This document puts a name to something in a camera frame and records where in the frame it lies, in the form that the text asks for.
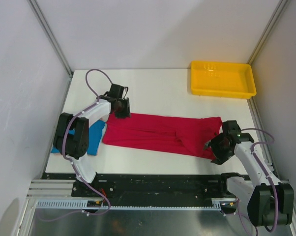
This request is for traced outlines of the red polo shirt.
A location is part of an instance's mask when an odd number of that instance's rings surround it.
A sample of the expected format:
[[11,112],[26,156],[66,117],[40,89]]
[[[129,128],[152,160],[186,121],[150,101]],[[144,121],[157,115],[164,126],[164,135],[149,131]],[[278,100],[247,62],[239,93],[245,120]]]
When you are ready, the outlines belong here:
[[132,113],[129,118],[110,115],[102,142],[106,145],[189,155],[213,160],[207,141],[222,126],[220,117],[181,118]]

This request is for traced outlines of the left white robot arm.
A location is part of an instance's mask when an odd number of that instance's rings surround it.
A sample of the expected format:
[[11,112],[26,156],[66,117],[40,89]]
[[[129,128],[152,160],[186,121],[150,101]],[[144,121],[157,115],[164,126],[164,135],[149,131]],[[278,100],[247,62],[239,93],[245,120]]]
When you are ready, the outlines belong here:
[[76,114],[61,113],[54,135],[53,147],[70,162],[77,179],[83,182],[82,191],[90,197],[99,192],[99,184],[93,181],[96,171],[91,167],[87,154],[89,128],[109,114],[114,114],[116,118],[129,118],[129,98],[102,95]]

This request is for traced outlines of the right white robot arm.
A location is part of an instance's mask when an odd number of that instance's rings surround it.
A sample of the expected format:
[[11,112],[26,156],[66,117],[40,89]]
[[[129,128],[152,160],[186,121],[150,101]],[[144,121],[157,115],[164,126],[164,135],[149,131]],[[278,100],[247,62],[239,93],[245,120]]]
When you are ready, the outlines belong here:
[[249,133],[220,133],[209,140],[204,149],[212,151],[213,163],[217,165],[235,156],[244,166],[249,180],[235,174],[220,182],[217,191],[222,197],[233,194],[240,199],[246,205],[249,220],[254,226],[265,227],[270,232],[278,225],[291,224],[294,190],[276,177],[258,156]]

